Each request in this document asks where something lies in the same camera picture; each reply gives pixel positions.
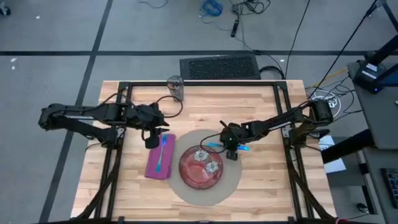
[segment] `wooden tabletop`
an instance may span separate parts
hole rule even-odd
[[[292,106],[297,106],[307,99],[301,80],[286,82]],[[117,81],[103,82],[99,102],[116,93],[118,84]],[[182,113],[176,118],[166,119],[170,124],[169,133],[176,134],[177,140],[179,136],[195,129],[214,129],[220,132],[221,119],[226,123],[242,123],[256,119],[266,120],[277,115],[271,86],[185,86],[184,92]],[[164,95],[169,95],[166,86],[135,86],[132,100],[135,104],[149,104]],[[171,115],[178,111],[179,104],[165,99],[160,102],[160,109],[165,115]],[[99,122],[94,122],[94,125],[105,128],[105,125]],[[314,139],[308,139],[307,144],[318,147]],[[180,199],[166,181],[144,177],[149,150],[141,140],[141,132],[128,128],[121,158],[113,220],[117,220],[119,216],[126,217],[126,220],[147,221],[286,221],[288,216],[294,217],[280,131],[272,131],[267,137],[249,145],[250,152],[239,152],[243,173],[235,192],[215,206],[199,207]],[[100,146],[93,146],[87,150],[71,217],[81,213],[97,192],[105,152],[106,150]],[[327,212],[335,216],[320,152],[304,148],[302,157],[309,189]],[[305,214],[305,203],[300,190],[299,195]],[[108,198],[105,196],[103,216],[107,202]]]

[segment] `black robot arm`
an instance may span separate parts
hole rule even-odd
[[[146,148],[153,149],[159,145],[158,135],[169,126],[157,103],[150,105],[133,105],[133,103],[102,103],[98,106],[66,106],[51,104],[42,109],[39,126],[46,131],[67,129],[80,133],[88,138],[96,138],[103,147],[118,146],[118,131],[115,128],[97,128],[81,120],[97,120],[103,124],[142,130],[142,140]],[[144,131],[149,137],[144,139]]]
[[[310,108],[310,116],[303,114],[305,108]],[[301,123],[301,125],[290,129],[291,144],[305,142],[306,136],[315,128],[332,123],[333,115],[326,101],[310,100],[266,121],[250,121],[241,125],[235,123],[226,125],[220,122],[224,126],[220,134],[220,142],[228,150],[227,158],[236,160],[238,158],[236,151],[240,144],[258,141],[266,137],[270,131],[290,126],[292,123]]]

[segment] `pink towel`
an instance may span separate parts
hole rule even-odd
[[[155,149],[151,149],[149,152],[147,168],[145,171],[145,177],[156,180],[168,179],[172,174],[172,158],[175,146],[175,135],[168,134],[167,142],[163,148],[163,156],[161,162],[160,172],[156,173],[156,165],[159,161],[160,152],[162,151],[162,134],[159,135],[159,146]]]

